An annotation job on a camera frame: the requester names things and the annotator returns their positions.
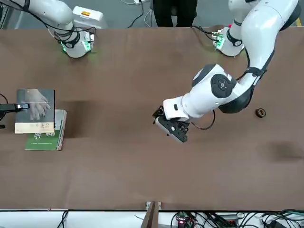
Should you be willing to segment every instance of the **green book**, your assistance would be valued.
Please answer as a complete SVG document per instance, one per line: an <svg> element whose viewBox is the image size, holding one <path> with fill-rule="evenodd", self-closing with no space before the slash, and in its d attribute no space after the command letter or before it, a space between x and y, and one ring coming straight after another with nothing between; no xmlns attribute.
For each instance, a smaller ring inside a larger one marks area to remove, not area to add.
<svg viewBox="0 0 304 228"><path fill-rule="evenodd" d="M60 151L63 142L63 134L66 125L67 112L55 110L54 133L30 133L25 145L30 151Z"/></svg>

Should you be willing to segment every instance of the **hand image on book cover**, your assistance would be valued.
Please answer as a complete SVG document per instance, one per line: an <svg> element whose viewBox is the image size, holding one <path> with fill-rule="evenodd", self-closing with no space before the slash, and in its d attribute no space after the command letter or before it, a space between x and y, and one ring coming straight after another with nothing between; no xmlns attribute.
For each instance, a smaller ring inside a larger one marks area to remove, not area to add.
<svg viewBox="0 0 304 228"><path fill-rule="evenodd" d="M29 103L30 120L40 120L45 117L46 112L51 109L48 100L37 89L27 89L25 102Z"/></svg>

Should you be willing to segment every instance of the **brown table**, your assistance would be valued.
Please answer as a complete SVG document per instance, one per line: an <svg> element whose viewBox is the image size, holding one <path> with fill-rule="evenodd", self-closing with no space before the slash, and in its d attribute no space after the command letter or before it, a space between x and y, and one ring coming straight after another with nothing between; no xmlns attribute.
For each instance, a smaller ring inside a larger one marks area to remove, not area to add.
<svg viewBox="0 0 304 228"><path fill-rule="evenodd" d="M190 28L98 31L94 53L70 59L47 31L1 31L0 92L56 89L68 110L63 151L25 151L14 114L0 130L0 208L281 210L304 204L304 30L279 34L250 106L216 111L208 131L180 144L152 113L219 63L238 77L246 55L225 57ZM266 109L259 119L255 109ZM206 126L212 115L196 123Z"/></svg>

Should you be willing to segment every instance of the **black pants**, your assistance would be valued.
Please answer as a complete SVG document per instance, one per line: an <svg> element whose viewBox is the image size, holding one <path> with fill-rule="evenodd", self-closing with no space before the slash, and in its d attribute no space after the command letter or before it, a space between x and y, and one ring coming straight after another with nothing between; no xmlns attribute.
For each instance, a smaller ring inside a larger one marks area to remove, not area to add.
<svg viewBox="0 0 304 228"><path fill-rule="evenodd" d="M159 27L173 27L172 6L177 7L177 27L190 27L196 17L197 0L153 0L154 15Z"/></svg>

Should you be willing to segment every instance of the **stack of books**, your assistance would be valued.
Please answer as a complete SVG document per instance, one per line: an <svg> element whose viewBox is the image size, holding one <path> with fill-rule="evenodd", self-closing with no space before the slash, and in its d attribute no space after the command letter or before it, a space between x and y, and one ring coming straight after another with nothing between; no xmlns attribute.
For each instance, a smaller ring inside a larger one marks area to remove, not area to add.
<svg viewBox="0 0 304 228"><path fill-rule="evenodd" d="M55 90L19 89L17 103L29 109L16 114L15 133L29 134L26 150L60 151L67 112L55 110Z"/></svg>

